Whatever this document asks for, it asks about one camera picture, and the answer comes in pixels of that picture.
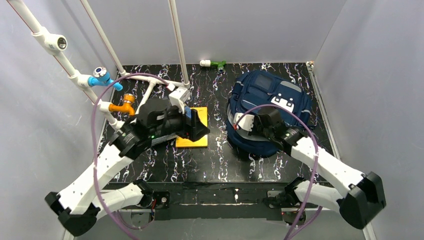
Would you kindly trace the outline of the navy blue backpack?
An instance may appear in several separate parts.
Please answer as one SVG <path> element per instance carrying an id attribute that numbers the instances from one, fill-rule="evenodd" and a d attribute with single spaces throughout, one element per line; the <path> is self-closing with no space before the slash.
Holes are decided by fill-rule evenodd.
<path id="1" fill-rule="evenodd" d="M 282 128 L 274 136 L 235 130 L 236 113 L 257 115 L 261 108 L 276 108 Z M 305 135 L 312 114 L 309 95 L 297 84 L 262 70 L 245 72 L 235 79 L 227 102 L 227 137 L 240 150 L 258 157 L 269 157 L 292 144 L 292 135 Z"/>

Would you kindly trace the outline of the dark blue hardcover book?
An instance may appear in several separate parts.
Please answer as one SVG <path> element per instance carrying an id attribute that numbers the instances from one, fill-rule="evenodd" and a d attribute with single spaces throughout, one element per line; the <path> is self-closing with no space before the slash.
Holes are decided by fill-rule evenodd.
<path id="1" fill-rule="evenodd" d="M 168 135 L 164 135 L 164 136 L 160 136 L 160 137 L 156 137 L 151 141 L 151 146 L 156 146 L 159 145 L 161 143 L 170 141 L 172 139 L 177 138 L 178 136 L 174 133 L 174 134 L 168 134 Z"/>

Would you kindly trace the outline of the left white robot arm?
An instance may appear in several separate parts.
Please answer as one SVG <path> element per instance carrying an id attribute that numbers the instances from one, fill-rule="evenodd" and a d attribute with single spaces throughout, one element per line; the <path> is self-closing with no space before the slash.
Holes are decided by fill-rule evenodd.
<path id="1" fill-rule="evenodd" d="M 105 215 L 128 206 L 154 207 L 159 201 L 144 180 L 102 193 L 102 189 L 124 167 L 151 148 L 153 141 L 176 135 L 192 142 L 209 134 L 198 111 L 169 98 L 151 98 L 139 112 L 124 122 L 101 152 L 95 152 L 92 164 L 68 187 L 50 192 L 45 201 L 61 225 L 73 236 L 88 232 Z"/>

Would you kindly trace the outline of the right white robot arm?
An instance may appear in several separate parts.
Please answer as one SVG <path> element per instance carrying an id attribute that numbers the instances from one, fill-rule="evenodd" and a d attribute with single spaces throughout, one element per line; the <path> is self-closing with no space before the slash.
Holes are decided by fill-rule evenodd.
<path id="1" fill-rule="evenodd" d="M 253 120 L 254 133 L 278 150 L 324 177 L 331 186 L 297 177 L 277 196 L 267 197 L 273 206 L 310 203 L 338 212 L 352 227 L 364 229 L 386 206 L 381 177 L 373 171 L 354 169 L 318 146 L 307 130 L 287 126 L 276 105 L 261 105 Z"/>

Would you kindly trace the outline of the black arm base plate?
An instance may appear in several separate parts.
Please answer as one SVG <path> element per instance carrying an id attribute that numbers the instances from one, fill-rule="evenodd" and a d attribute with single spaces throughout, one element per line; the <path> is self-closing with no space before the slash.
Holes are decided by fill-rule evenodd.
<path id="1" fill-rule="evenodd" d="M 283 198 L 285 182 L 150 182 L 155 219 L 266 219 L 281 221 L 282 209 L 299 203 Z"/>

